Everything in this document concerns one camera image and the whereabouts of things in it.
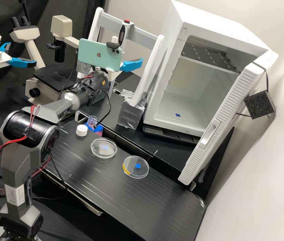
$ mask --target gray robot arm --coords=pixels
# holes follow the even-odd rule
[[[104,96],[109,86],[106,76],[93,72],[90,78],[78,82],[66,91],[60,100],[40,106],[30,127],[31,107],[8,115],[0,128],[4,143],[27,136],[2,149],[3,182],[6,204],[0,210],[0,226],[10,235],[34,240],[43,216],[32,204],[31,174],[49,158],[59,137],[60,119],[84,105]]]

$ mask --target sticker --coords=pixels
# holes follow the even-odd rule
[[[20,185],[18,188],[5,184],[5,194],[7,202],[15,206],[20,206],[25,202],[24,184]]]

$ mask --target black foam block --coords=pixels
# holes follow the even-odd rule
[[[252,119],[274,113],[276,108],[268,91],[264,90],[245,99]]]

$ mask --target blue clamp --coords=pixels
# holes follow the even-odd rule
[[[11,42],[8,43],[4,43],[1,47],[0,47],[0,51],[5,52],[5,50],[8,50],[9,47],[11,45]]]
[[[138,69],[142,66],[143,59],[136,59],[130,61],[123,61],[123,65],[120,68],[121,71],[130,72],[132,70]]]
[[[0,47],[0,51],[6,52],[11,45],[11,42],[4,43]],[[36,61],[33,60],[25,60],[25,59],[20,59],[20,58],[13,58],[12,60],[8,61],[8,63],[13,66],[13,67],[18,67],[18,68],[32,68],[36,66]]]
[[[8,62],[13,67],[18,68],[32,68],[36,66],[36,61],[33,60],[24,60],[19,58],[13,58]]]

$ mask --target empty petri dish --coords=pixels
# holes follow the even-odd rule
[[[126,174],[133,178],[144,178],[149,173],[149,164],[142,157],[128,156],[122,163]]]
[[[91,151],[99,158],[108,159],[116,154],[118,148],[114,141],[108,138],[100,137],[92,141]]]

